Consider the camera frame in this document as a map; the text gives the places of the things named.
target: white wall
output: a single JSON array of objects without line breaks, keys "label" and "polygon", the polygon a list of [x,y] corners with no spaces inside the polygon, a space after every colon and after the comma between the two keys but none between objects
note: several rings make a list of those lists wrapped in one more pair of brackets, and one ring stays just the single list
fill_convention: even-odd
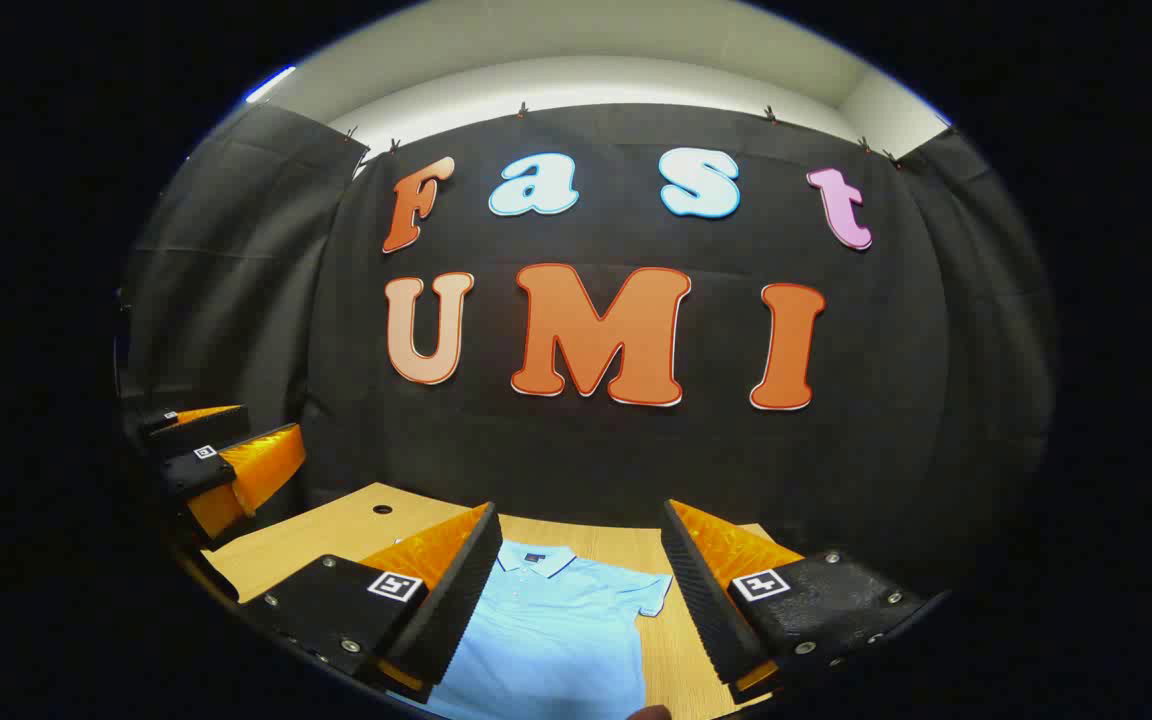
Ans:
[{"label": "white wall", "polygon": [[870,68],[859,85],[838,106],[858,137],[896,158],[940,135],[946,123],[918,96],[886,74]]},{"label": "white wall", "polygon": [[406,145],[515,114],[522,101],[528,109],[609,103],[699,105],[759,118],[771,105],[776,119],[787,123],[850,142],[863,135],[840,111],[770,83],[699,65],[608,56],[522,60],[457,73],[381,97],[328,124],[340,132],[357,126],[353,137],[379,152],[389,150],[391,138]]}]

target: ceiling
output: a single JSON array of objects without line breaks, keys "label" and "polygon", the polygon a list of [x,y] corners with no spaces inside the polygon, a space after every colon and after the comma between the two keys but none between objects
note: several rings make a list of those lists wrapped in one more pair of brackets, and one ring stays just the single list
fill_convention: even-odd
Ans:
[{"label": "ceiling", "polygon": [[559,55],[706,65],[832,108],[867,69],[831,41],[733,0],[431,0],[300,61],[270,100],[329,123],[448,74]]}]

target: light blue polo shirt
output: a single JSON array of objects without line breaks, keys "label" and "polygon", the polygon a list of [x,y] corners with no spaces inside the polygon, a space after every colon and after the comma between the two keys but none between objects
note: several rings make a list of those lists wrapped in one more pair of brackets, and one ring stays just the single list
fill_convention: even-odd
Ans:
[{"label": "light blue polo shirt", "polygon": [[634,620],[659,614],[672,581],[503,541],[444,682],[410,703],[452,720],[626,720],[646,705]]}]

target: wooden table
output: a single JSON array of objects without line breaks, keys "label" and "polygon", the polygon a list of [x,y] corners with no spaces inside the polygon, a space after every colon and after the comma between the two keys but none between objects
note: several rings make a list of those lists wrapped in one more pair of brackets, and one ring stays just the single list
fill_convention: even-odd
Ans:
[{"label": "wooden table", "polygon": [[[376,514],[372,507],[377,505],[388,505],[393,511]],[[362,560],[399,538],[465,510],[468,507],[374,483],[243,536],[219,551],[204,551],[204,555],[238,590],[238,601],[245,602],[324,553]],[[767,537],[759,525],[742,526]],[[672,574],[658,528],[570,525],[500,515],[500,530],[511,541],[567,546],[576,555],[606,564]],[[664,611],[655,617],[637,617],[637,628],[643,638],[647,704],[667,706],[675,720],[710,720],[768,697],[741,706],[732,702],[730,692],[718,682],[708,664],[677,583],[670,585]]]}]

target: shirt sleeve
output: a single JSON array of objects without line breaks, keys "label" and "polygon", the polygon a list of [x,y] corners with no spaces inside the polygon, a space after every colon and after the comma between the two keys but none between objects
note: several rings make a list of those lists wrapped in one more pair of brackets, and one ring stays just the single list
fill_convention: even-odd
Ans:
[{"label": "shirt sleeve", "polygon": [[620,596],[626,605],[639,615],[655,617],[664,609],[664,598],[669,593],[673,575],[653,575],[623,570]]}]

